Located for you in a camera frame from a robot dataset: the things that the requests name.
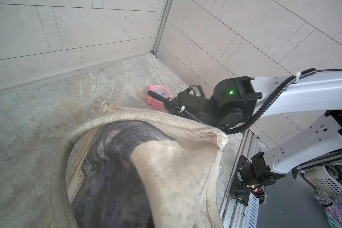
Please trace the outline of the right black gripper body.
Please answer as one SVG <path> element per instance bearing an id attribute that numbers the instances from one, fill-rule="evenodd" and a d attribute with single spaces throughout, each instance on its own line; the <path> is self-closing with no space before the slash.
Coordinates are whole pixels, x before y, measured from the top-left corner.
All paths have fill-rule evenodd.
<path id="1" fill-rule="evenodd" d="M 185 106 L 185 109 L 206 125 L 217 125 L 217 108 L 213 98 L 180 92 L 173 103 Z"/>

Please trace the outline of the pink alarm clock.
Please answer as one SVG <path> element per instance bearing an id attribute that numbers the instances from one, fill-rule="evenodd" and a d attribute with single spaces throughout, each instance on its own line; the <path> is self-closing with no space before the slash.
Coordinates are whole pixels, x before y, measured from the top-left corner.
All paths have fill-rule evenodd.
<path id="1" fill-rule="evenodd" d="M 171 98 L 173 98 L 171 92 L 166 87 L 163 87 L 161 85 L 151 85 L 148 91 L 154 92 L 158 96 L 161 96 L 162 98 L 165 98 L 165 99 L 170 100 Z M 164 102 L 160 100 L 158 96 L 155 97 L 155 96 L 147 95 L 147 104 L 157 110 L 165 110 Z"/>

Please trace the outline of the beige canvas tote bag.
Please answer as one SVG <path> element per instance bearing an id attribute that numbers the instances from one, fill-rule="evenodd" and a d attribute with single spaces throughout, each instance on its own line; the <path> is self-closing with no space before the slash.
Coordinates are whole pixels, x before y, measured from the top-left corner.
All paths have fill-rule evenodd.
<path id="1" fill-rule="evenodd" d="M 66 169 L 75 143 L 96 134 L 69 197 Z M 227 136 L 167 113 L 112 108 L 59 143 L 50 176 L 55 228 L 221 228 L 216 182 Z"/>

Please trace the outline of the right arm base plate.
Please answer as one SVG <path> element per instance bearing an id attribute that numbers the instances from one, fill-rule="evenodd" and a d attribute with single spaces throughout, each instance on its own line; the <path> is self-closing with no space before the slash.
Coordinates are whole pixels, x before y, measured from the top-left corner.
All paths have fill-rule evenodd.
<path id="1" fill-rule="evenodd" d="M 251 187 L 258 185 L 252 163 L 245 156 L 240 156 L 237 162 L 237 170 L 233 175 L 230 186 L 230 197 L 247 207 Z"/>

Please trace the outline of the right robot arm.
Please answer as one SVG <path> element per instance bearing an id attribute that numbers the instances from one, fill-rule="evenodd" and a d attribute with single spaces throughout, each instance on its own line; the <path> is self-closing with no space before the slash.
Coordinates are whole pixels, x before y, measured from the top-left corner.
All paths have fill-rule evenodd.
<path id="1" fill-rule="evenodd" d="M 291 76 L 240 77 L 219 82 L 210 98 L 180 92 L 167 98 L 173 115 L 216 127 L 228 135 L 254 124 L 281 131 L 278 115 L 293 116 L 301 124 L 276 147 L 259 152 L 238 168 L 243 186 L 271 185 L 297 166 L 342 149 L 342 68 L 311 68 Z"/>

